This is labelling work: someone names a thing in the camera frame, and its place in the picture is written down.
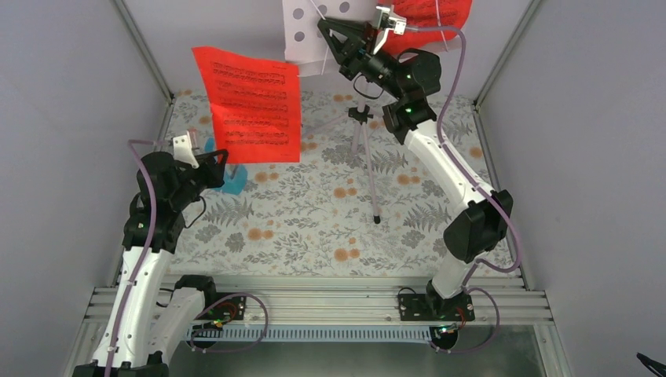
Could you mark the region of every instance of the blue object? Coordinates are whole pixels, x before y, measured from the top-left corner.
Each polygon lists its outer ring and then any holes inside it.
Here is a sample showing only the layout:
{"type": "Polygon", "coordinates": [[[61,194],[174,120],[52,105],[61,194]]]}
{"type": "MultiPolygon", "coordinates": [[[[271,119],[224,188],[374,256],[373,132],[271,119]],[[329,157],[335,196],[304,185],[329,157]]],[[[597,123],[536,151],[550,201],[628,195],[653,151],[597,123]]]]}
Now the blue object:
{"type": "MultiPolygon", "coordinates": [[[[205,153],[215,150],[215,140],[210,137],[203,146],[205,153]]],[[[243,165],[234,165],[232,169],[225,169],[225,183],[222,187],[213,188],[217,192],[239,195],[247,184],[247,169],[243,165]]]]}

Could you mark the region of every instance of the gray floor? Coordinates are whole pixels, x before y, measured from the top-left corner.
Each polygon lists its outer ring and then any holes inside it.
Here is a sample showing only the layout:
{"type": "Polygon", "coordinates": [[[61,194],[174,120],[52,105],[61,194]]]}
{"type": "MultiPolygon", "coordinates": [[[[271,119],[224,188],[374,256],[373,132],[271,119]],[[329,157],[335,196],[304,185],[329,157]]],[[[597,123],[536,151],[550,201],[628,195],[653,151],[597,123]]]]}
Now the gray floor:
{"type": "MultiPolygon", "coordinates": [[[[488,328],[461,332],[456,348],[482,342],[488,328]]],[[[232,348],[242,344],[220,343],[232,348]]],[[[441,377],[544,376],[531,327],[502,326],[493,344],[467,355],[435,354],[428,346],[407,343],[266,342],[237,354],[193,353],[184,343],[170,363],[171,377],[441,377]]]]}

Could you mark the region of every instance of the tripod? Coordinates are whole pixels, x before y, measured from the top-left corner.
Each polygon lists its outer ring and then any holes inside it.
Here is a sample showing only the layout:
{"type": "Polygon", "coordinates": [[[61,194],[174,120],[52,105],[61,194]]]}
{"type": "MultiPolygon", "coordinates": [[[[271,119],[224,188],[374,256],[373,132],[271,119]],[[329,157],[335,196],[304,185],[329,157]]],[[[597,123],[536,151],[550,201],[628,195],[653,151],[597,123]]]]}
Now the tripod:
{"type": "MultiPolygon", "coordinates": [[[[368,89],[368,81],[365,79],[365,77],[363,77],[361,81],[362,83],[359,85],[360,87],[359,91],[361,93],[365,93],[366,90],[368,89]]],[[[364,147],[365,147],[366,173],[368,174],[368,178],[370,179],[370,199],[372,201],[372,216],[375,220],[375,224],[379,224],[381,222],[381,218],[379,217],[379,205],[377,204],[377,193],[375,190],[375,174],[372,172],[372,160],[370,157],[370,141],[368,140],[368,128],[364,127],[364,123],[367,123],[368,119],[373,118],[373,116],[381,117],[382,113],[377,112],[376,110],[371,110],[370,106],[367,105],[367,100],[365,99],[365,97],[361,96],[361,99],[358,102],[358,106],[356,106],[355,108],[349,108],[346,115],[344,114],[340,115],[339,117],[329,122],[326,122],[321,126],[315,127],[312,130],[308,131],[303,136],[314,134],[319,130],[323,130],[325,128],[334,126],[342,122],[346,118],[352,118],[358,122],[358,124],[354,127],[354,135],[351,144],[351,153],[352,157],[356,158],[356,155],[358,153],[358,141],[359,141],[358,139],[362,133],[364,147]]]]}

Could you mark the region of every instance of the hole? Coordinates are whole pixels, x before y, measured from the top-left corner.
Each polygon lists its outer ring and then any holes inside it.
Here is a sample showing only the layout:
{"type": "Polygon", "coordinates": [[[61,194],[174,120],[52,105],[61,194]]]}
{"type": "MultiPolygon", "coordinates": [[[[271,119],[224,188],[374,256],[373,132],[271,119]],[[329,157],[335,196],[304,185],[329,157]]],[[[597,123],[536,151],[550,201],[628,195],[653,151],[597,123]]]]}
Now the hole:
{"type": "Polygon", "coordinates": [[[294,16],[294,18],[296,20],[300,20],[300,19],[303,18],[304,14],[305,14],[305,12],[303,12],[303,9],[296,8],[296,9],[294,9],[294,12],[291,15],[294,16]]]}

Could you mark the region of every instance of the floral pattern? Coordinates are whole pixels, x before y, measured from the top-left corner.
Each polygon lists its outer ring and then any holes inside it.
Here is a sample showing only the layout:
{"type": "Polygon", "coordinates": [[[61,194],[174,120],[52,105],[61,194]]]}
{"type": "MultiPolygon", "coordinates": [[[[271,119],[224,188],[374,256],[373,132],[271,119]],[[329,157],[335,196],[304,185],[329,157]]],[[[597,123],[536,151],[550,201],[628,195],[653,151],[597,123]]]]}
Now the floral pattern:
{"type": "MultiPolygon", "coordinates": [[[[383,97],[371,101],[379,109],[383,97]]],[[[438,111],[443,95],[431,96],[438,111]]],[[[307,131],[345,114],[356,95],[302,92],[302,123],[307,131]]],[[[206,213],[184,229],[171,273],[270,276],[432,276],[447,250],[442,239],[452,220],[444,191],[424,165],[372,120],[371,160],[382,222],[371,213],[365,150],[351,153],[354,122],[305,136],[301,162],[245,165],[248,180],[239,195],[206,190],[206,213]]],[[[455,97],[445,116],[446,134],[467,162],[488,180],[471,101],[455,97]]],[[[210,108],[203,91],[177,98],[167,137],[197,130],[199,142],[212,138],[210,108]]],[[[184,211],[191,222],[201,212],[184,211]]],[[[508,265],[506,242],[488,259],[508,265]]],[[[484,266],[481,276],[503,276],[484,266]]]]}

